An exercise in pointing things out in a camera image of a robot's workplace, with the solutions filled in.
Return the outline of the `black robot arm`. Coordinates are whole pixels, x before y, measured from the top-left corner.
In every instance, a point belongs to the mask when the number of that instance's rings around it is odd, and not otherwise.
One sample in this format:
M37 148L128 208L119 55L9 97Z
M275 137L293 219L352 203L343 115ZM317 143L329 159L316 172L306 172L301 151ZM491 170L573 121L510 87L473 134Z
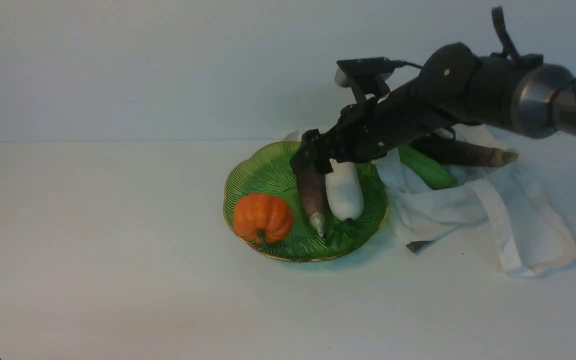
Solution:
M436 50L418 75L386 91L380 70L391 72L396 60L340 60L359 70L346 75L356 104L347 105L330 130L292 156L295 174L331 173L330 160L369 163L390 150L438 129L486 125L531 139L556 132L576 136L576 76L541 55L519 60L500 54L478 56L461 42Z

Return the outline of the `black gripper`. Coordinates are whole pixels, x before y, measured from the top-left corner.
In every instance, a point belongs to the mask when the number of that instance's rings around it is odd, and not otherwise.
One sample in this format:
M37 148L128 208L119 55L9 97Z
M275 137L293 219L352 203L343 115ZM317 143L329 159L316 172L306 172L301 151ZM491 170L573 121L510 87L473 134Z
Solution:
M300 149L289 164L296 176L308 172L326 175L334 171L330 158L340 163L368 163L456 123L455 116L423 100L410 80L384 98L347 105L327 132L304 131Z

